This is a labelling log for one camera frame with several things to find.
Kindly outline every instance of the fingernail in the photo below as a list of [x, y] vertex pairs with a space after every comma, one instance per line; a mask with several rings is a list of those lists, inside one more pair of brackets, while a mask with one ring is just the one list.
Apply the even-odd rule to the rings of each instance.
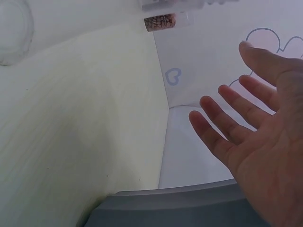
[[239, 50], [253, 48], [253, 45], [250, 42], [242, 41], [239, 45]]

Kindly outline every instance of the gray object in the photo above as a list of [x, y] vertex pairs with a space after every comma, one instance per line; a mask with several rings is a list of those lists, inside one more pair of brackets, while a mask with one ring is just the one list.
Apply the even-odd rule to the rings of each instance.
[[268, 227], [234, 180], [119, 192], [107, 197], [85, 227]]

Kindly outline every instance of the cream wall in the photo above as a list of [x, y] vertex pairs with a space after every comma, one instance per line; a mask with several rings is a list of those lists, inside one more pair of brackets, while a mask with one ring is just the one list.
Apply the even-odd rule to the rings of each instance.
[[141, 20], [0, 68], [0, 226], [73, 227], [158, 187], [168, 104]]

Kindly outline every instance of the gray plastic edge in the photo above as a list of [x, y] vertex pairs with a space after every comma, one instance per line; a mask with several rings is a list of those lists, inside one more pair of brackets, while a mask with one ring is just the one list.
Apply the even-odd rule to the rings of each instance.
[[145, 190], [145, 191], [130, 191], [130, 192], [118, 192], [114, 196], [137, 196], [137, 195], [157, 195], [157, 194], [168, 194], [168, 193], [178, 193], [178, 192], [191, 192], [198, 191], [209, 188], [223, 187], [231, 184], [236, 184], [237, 182], [234, 179], [219, 181], [214, 183], [206, 183], [200, 185], [179, 187], [179, 188], [167, 188], [167, 189], [154, 189], [154, 190]]

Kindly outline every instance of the white paper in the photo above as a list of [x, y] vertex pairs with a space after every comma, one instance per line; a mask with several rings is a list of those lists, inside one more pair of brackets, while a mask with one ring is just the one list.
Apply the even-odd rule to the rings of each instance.
[[[285, 57], [301, 58], [302, 7], [301, 0], [241, 0], [205, 6], [193, 12], [194, 25], [155, 32], [169, 106], [199, 106], [203, 95], [221, 102], [217, 93], [221, 84], [230, 85], [242, 74], [251, 74], [239, 55], [242, 40]], [[265, 108], [238, 82], [232, 87]]]
[[[194, 132], [188, 119], [193, 110], [201, 112], [209, 120], [201, 108], [178, 106], [169, 111], [159, 188], [212, 183], [233, 178], [230, 171], [212, 155]], [[228, 110], [226, 113], [233, 116], [239, 124], [254, 130], [234, 110]]]
[[303, 56], [302, 0], [241, 0], [205, 6], [193, 12], [194, 25], [154, 33], [170, 106], [160, 188], [211, 183], [232, 178], [194, 132], [188, 120], [202, 96], [214, 98], [239, 124], [249, 126], [219, 96], [221, 84], [273, 114], [238, 81], [243, 74], [262, 81], [242, 61], [238, 46], [248, 40], [255, 47], [289, 58]]

